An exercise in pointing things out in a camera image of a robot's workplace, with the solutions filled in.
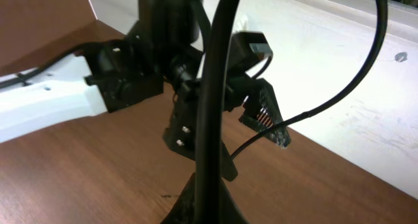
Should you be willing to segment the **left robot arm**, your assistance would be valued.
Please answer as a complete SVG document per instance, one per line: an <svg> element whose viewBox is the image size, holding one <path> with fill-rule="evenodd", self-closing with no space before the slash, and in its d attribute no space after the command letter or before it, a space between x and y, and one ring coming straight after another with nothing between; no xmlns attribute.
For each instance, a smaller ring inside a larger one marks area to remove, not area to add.
<svg viewBox="0 0 418 224"><path fill-rule="evenodd" d="M214 70L215 41L228 58L224 109L243 106L240 122L278 146L291 142L272 86L248 70L268 67L272 50L262 33L228 31L239 0L220 0L213 31L202 0L138 0L139 19L122 39L85 42L45 64L1 77L1 141L64 121L133 106L174 90L174 110L163 140L174 152L195 158L199 67Z"/></svg>

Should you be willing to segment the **black cable gold plug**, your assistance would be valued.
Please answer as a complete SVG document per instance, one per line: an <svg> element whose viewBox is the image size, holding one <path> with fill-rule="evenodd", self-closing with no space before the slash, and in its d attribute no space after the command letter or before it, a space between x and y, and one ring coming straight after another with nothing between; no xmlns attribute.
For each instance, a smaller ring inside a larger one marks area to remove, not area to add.
<svg viewBox="0 0 418 224"><path fill-rule="evenodd" d="M283 41L283 48L273 56L271 68L255 80L266 80L277 98L284 99L286 109L296 112L293 117L257 133L238 147L238 154L265 137L285 148L290 143L287 127L314 117L347 97L368 74L383 45L387 30L387 0L376 2L376 31L369 51L361 49L364 63L352 67L346 48L350 41L336 37L338 28L330 27L330 17L324 17L312 7L303 10L272 11L272 34Z"/></svg>

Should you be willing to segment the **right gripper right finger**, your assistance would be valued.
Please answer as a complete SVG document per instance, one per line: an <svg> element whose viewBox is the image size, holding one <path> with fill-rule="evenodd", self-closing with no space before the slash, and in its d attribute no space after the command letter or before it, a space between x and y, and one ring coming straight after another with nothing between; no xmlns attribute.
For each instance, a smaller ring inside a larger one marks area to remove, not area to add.
<svg viewBox="0 0 418 224"><path fill-rule="evenodd" d="M220 223L248 224L248 221L233 201L223 180L221 180L220 185Z"/></svg>

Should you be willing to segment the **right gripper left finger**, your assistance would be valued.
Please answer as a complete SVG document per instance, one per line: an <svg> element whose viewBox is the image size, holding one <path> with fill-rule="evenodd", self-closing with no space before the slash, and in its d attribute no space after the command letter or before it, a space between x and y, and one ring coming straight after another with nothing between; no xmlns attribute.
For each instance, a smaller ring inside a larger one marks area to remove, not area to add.
<svg viewBox="0 0 418 224"><path fill-rule="evenodd" d="M161 224L192 224L195 212L195 173L183 188L174 206Z"/></svg>

